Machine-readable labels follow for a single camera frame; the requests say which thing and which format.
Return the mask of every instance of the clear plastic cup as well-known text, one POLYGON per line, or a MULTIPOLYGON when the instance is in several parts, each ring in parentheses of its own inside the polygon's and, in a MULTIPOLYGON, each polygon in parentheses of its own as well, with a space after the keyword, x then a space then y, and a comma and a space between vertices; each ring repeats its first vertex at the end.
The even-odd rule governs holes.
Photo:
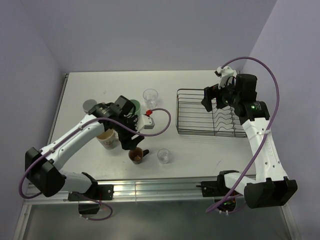
POLYGON ((172 158, 171 152, 165 148, 160 149, 158 151, 157 156, 158 156, 160 163, 162 163, 162 164, 167 164, 170 161, 170 159, 172 158))
POLYGON ((154 89, 147 89, 143 92, 145 105, 148 109, 154 109, 157 106, 158 92, 154 89))

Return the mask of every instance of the brown cup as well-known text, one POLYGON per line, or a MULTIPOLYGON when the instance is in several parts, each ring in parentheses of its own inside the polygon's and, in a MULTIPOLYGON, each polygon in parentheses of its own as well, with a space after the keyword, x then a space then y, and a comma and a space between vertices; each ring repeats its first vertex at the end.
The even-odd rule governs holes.
POLYGON ((134 164, 140 164, 142 162, 142 158, 147 155, 150 151, 142 150, 140 147, 136 147, 135 150, 129 151, 129 158, 134 164))

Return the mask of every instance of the white connector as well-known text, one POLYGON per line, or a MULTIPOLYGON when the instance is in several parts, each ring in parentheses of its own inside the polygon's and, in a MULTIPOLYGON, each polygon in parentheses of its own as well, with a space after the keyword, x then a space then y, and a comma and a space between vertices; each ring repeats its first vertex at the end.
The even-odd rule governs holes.
POLYGON ((235 75, 235 71, 232 70, 231 67, 229 66, 225 66, 224 68, 221 68, 220 66, 217 68, 216 72, 221 75, 220 78, 220 82, 219 82, 219 89, 220 88, 224 88, 230 77, 235 75))

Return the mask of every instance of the mug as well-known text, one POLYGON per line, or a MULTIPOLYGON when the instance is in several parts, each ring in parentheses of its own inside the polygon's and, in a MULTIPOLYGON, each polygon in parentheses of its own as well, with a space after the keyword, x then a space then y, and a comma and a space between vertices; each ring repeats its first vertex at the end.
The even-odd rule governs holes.
POLYGON ((141 105, 140 105, 140 102, 139 101, 137 101, 137 100, 135 100, 135 99, 131 99, 130 100, 133 104, 134 104, 134 106, 135 106, 135 112, 134 112, 134 114, 135 115, 141 115, 141 105))
POLYGON ((113 129, 108 129, 96 139, 104 146, 105 149, 114 149, 117 145, 116 132, 113 129))
POLYGON ((147 155, 150 151, 142 150, 140 147, 136 147, 135 150, 129 151, 129 158, 134 164, 140 164, 142 162, 142 158, 147 155))

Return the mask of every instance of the metal rack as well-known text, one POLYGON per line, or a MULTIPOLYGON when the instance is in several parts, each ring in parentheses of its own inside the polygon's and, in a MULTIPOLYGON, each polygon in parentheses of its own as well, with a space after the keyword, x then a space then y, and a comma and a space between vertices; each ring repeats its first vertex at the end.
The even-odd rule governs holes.
POLYGON ((232 107, 212 111, 201 104, 203 89, 181 88, 176 94, 176 129, 179 134, 246 138, 247 135, 232 107))

